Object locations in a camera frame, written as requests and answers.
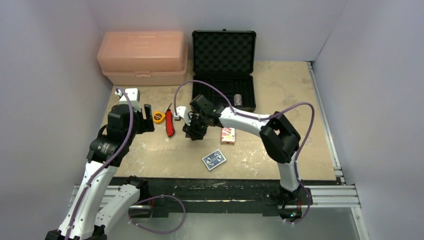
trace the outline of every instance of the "gray wall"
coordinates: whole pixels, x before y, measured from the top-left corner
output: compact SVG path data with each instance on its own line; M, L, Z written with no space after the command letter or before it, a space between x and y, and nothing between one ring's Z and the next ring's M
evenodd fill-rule
M315 63L371 239L422 239L424 2L351 0Z
M112 86L85 0L0 3L1 239L44 239L66 215Z
M257 60L315 60L347 0L88 0L102 32L254 30Z

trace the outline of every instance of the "table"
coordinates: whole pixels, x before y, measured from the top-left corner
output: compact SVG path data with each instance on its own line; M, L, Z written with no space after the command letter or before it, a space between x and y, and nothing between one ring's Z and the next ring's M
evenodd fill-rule
M189 61L187 80L193 78ZM272 114L298 102L315 106L315 121L306 144L299 155L299 172L305 180L335 180L335 173L326 132L322 122L314 85L306 62L255 61L254 89L258 114ZM140 103L151 104L152 111L165 111L173 101L177 86L138 86ZM118 103L113 88L104 114ZM177 106L189 106L192 83L178 92ZM308 129L311 110L300 106L285 114L302 139ZM280 179L276 162L268 157L259 137L236 130L235 145L221 145L221 129L209 127L203 140L191 141L182 131L184 122L174 121L175 135L167 137L165 123L155 124L154 132L135 137L116 177L136 175L158 178L202 179ZM227 161L208 171L202 158L220 149Z

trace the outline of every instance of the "beige table surface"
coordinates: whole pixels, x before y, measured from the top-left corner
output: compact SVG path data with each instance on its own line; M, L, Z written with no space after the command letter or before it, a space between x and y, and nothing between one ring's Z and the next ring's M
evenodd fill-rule
M193 72L188 66L187 80ZM305 62L256 61L254 63L254 90L258 114L272 114L297 102L315 106L315 121L309 139L299 156L299 172L305 180L335 180L335 174L324 125L313 83ZM173 101L177 86L139 86L140 103L151 104L152 111L165 111ZM107 114L118 97L111 92L105 111ZM189 107L192 83L183 86L177 95L177 106ZM300 106L285 114L302 136L308 129L311 110ZM117 177L136 175L161 178L211 179L280 179L276 162L270 159L259 137L236 130L235 145L221 145L221 129L209 127L203 140L191 141L182 131L184 122L174 121L175 135L167 136L165 123L155 124L154 132L135 137L129 153L124 157ZM220 149L227 161L208 171L202 158Z

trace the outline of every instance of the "open black case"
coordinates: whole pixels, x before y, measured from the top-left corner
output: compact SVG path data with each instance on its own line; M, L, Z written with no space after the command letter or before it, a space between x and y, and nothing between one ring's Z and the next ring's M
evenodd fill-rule
M194 31L194 80L208 83L220 90L234 106L234 95L240 94L240 110L256 109L253 85L256 32L254 31ZM210 87L193 83L192 98L202 94L213 104L227 106L225 99Z

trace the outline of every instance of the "screwdriver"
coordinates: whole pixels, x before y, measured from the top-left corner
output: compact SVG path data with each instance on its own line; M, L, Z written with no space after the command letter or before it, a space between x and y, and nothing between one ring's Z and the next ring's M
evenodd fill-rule
M173 114L170 109L171 105L172 105L172 102L165 112L166 134L168 135L168 137L172 137L175 134L175 129L174 129L173 120L172 120Z

